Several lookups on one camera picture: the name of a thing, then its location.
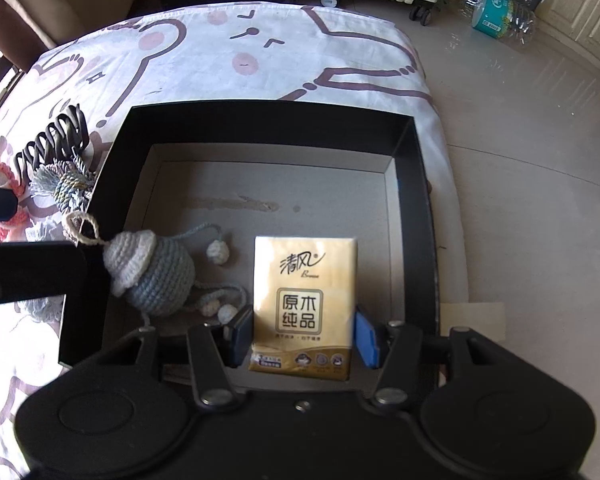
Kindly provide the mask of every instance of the white crocheted hat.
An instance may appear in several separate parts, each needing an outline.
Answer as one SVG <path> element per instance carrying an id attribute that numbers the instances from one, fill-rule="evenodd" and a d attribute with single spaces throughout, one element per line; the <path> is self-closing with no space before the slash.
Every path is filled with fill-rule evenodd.
<path id="1" fill-rule="evenodd" d="M 119 298 L 136 285 L 154 254 L 157 236 L 153 231 L 122 232 L 104 248 L 104 266 L 111 274 L 111 293 Z"/>

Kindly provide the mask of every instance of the bed sheet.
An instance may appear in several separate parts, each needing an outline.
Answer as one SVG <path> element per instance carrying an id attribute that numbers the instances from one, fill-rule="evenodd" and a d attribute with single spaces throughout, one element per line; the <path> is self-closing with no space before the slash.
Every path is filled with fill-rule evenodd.
<path id="1" fill-rule="evenodd" d="M 91 139 L 85 157 L 97 169 L 132 106 L 238 98 L 413 116 L 432 185 L 440 298 L 468 300 L 458 196 L 442 124 L 417 53 L 391 22 L 253 2 L 189 7 L 112 25 L 43 54 L 21 79 L 0 109 L 0 160 L 12 164 L 14 153 L 69 104 L 85 112 Z M 257 121 L 244 118 L 250 127 Z M 27 194 L 22 203 L 35 221 L 59 215 L 50 202 Z M 13 436 L 14 413 L 62 372 L 57 357 L 57 326 L 35 323 L 17 304 L 0 306 L 0 480 L 27 470 Z"/>

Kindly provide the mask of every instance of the teal bottle label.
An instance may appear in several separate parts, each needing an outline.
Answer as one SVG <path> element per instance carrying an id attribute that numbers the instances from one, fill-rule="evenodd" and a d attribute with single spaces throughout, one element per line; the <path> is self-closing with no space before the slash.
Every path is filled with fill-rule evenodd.
<path id="1" fill-rule="evenodd" d="M 513 17 L 513 0 L 480 0 L 475 7 L 472 26 L 493 38 L 502 38 Z"/>

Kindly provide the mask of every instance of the white yarn pom-pom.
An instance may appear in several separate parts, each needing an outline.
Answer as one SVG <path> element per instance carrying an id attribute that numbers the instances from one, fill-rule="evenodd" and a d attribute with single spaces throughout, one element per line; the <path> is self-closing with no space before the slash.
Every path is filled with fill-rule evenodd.
<path id="1" fill-rule="evenodd" d="M 220 307 L 220 310 L 218 310 L 218 321 L 223 325 L 226 325 L 234 318 L 236 314 L 238 314 L 237 308 L 228 303 L 224 304 Z"/>
<path id="2" fill-rule="evenodd" d="M 223 240 L 214 240 L 206 248 L 206 257 L 216 265 L 225 264 L 229 259 L 229 247 Z"/>
<path id="3" fill-rule="evenodd" d="M 211 300 L 200 307 L 200 312 L 205 317 L 215 316 L 220 310 L 220 302 L 218 300 Z"/>

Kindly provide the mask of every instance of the yellow tissue package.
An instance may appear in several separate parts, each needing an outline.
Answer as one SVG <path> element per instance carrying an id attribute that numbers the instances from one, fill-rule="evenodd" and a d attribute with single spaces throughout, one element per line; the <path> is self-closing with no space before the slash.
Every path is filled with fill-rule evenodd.
<path id="1" fill-rule="evenodd" d="M 249 370 L 349 377 L 357 259 L 353 238 L 256 237 Z"/>

